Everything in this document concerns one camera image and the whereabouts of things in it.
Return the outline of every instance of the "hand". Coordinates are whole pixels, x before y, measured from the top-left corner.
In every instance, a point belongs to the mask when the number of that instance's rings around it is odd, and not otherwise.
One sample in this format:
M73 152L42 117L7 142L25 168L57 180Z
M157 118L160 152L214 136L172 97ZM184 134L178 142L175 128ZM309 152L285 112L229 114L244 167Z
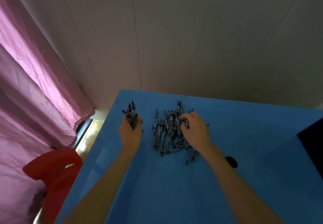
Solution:
M201 154L213 147L208 127L196 112L183 114L180 116L180 119L187 119L190 123L189 129L185 123L181 124L181 129L183 135L192 147Z
M133 129L129 124L128 118L126 115L123 116L123 123L119 126L119 132L122 140L122 151L136 153L140 146L141 141L141 124L143 120L141 119L140 114L137 114L137 124Z

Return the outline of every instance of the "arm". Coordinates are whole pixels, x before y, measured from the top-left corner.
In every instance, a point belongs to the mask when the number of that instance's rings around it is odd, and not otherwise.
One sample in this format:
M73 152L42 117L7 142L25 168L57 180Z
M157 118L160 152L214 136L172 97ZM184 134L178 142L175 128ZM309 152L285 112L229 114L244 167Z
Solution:
M139 149L142 124L140 114L138 114L137 121L135 129L132 129L127 117L124 116L123 123L119 127L123 144L120 155L103 177L71 211L63 224L100 224L105 222L124 174Z
M189 120L190 129L187 129L184 123L181 125L183 134L212 168L238 222L240 224L282 224L278 216L261 201L228 164L219 148L212 144L204 121L195 112L184 114L180 118Z

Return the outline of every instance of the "bundle of pens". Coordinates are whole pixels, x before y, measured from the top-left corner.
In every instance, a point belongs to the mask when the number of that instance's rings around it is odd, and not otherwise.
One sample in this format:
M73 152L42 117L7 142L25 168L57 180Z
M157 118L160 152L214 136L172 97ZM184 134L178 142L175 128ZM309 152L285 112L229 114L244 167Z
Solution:
M134 129L136 127L137 124L137 113L136 113L136 105L133 102L133 100L131 101L131 104L129 103L128 107L127 107L127 111L122 110L123 114L127 116L129 124L131 125L131 127Z
M181 130L182 123L185 123L186 127L190 128L189 121L180 119L180 116L182 116L184 113L182 102L177 101L177 106L178 108L176 111L164 111L165 122L162 119L158 122L158 109L156 109L155 112L155 123L152 126L152 131L154 132L156 138L153 145L153 149L158 151L158 149L160 148L160 156L162 157L165 154L177 152L182 148L185 148L185 150L188 151L188 148L191 147ZM167 134L169 135L169 138L167 143L164 145L165 137L167 136ZM170 143L172 144L172 149L168 150ZM186 165L194 161L198 154L199 152L194 149L191 156L186 161Z

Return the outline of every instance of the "red chair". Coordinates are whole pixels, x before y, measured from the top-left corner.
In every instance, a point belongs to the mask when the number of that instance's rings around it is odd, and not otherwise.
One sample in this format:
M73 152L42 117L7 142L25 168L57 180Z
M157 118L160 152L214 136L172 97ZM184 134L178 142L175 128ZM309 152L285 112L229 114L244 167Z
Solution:
M74 149L64 148L45 153L22 168L27 176L46 185L42 208L47 221L55 221L82 165Z

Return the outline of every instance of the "blue table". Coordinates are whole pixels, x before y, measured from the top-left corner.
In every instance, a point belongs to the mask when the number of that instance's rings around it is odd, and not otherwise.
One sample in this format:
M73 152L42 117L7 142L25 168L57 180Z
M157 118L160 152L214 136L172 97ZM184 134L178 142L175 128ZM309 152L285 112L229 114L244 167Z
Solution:
M238 162L236 171L287 223L323 223L323 180L297 133L323 111L230 100L121 90L55 223L60 223L112 165L122 142L118 127L131 100L143 134L107 217L108 223L236 223L202 157L186 166L185 150L159 156L152 150L156 108L195 111L210 123L214 144Z

